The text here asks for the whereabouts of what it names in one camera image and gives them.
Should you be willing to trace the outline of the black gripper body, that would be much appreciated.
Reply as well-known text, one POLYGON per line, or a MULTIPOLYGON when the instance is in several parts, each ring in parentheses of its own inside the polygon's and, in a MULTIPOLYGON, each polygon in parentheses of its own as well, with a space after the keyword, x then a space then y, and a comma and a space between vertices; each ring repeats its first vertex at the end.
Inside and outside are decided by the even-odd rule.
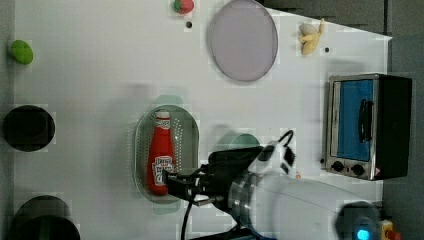
POLYGON ((219 210, 229 213, 230 187, 236 178, 247 171, 263 147, 216 151, 209 155, 208 163, 189 175, 166 173, 168 193, 195 205, 197 195, 207 196, 219 210))

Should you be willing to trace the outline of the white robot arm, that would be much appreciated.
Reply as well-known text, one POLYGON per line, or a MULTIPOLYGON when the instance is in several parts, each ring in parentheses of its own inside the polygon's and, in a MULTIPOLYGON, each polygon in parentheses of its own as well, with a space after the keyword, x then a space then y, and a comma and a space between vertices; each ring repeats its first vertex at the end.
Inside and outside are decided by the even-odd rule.
POLYGON ((279 146, 216 151, 188 175, 163 173, 168 192, 229 214, 236 226, 220 238, 380 240, 371 202, 323 182, 296 177, 279 146))

